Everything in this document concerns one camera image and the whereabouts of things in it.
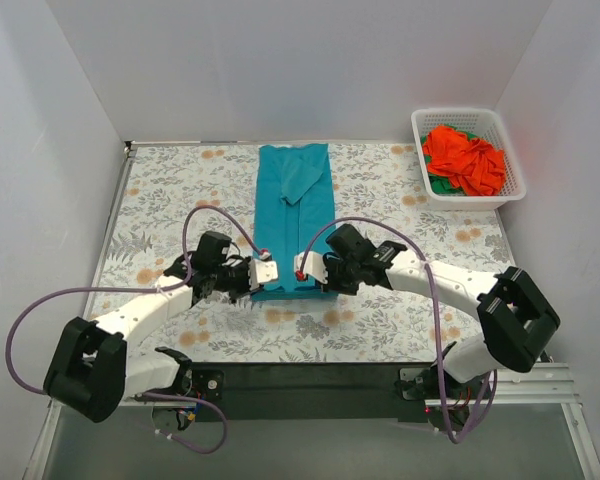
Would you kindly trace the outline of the teal t shirt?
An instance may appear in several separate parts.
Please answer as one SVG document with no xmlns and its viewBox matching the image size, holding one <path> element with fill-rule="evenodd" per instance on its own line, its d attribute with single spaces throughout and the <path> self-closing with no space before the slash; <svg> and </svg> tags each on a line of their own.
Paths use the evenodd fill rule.
<svg viewBox="0 0 600 480">
<path fill-rule="evenodd" d="M 326 144 L 266 145 L 259 149 L 255 242 L 271 253 L 279 280 L 255 294 L 254 301 L 314 299 L 322 295 L 319 286 L 297 280 L 294 257 L 334 219 L 334 190 Z"/>
</svg>

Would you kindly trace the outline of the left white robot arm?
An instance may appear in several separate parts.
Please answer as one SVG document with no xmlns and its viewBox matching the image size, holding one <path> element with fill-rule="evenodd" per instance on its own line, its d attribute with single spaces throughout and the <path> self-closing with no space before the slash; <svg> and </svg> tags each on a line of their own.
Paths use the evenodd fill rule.
<svg viewBox="0 0 600 480">
<path fill-rule="evenodd" d="M 194 396 L 196 376 L 186 355 L 169 347 L 157 348 L 146 359 L 129 354 L 212 293 L 237 301 L 277 280 L 277 265 L 268 251 L 242 257 L 230 254 L 231 245 L 229 236 L 206 232 L 195 250 L 181 254 L 163 272 L 153 292 L 94 320 L 70 320 L 47 370 L 44 393 L 95 423 L 129 397 L 152 391 L 173 400 Z"/>
</svg>

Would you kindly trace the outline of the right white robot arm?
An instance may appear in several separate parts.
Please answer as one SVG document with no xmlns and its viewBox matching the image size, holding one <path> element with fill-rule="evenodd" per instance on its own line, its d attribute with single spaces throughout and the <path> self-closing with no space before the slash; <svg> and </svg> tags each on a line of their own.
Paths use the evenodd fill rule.
<svg viewBox="0 0 600 480">
<path fill-rule="evenodd" d="M 530 275 L 515 266 L 500 273 L 426 261 L 414 247 L 374 245 L 351 224 L 331 233 L 325 254 L 310 253 L 299 266 L 323 292 L 354 296 L 360 285 L 429 297 L 473 317 L 480 333 L 453 341 L 440 359 L 408 381 L 411 395 L 436 390 L 455 397 L 493 370 L 529 372 L 561 321 Z"/>
</svg>

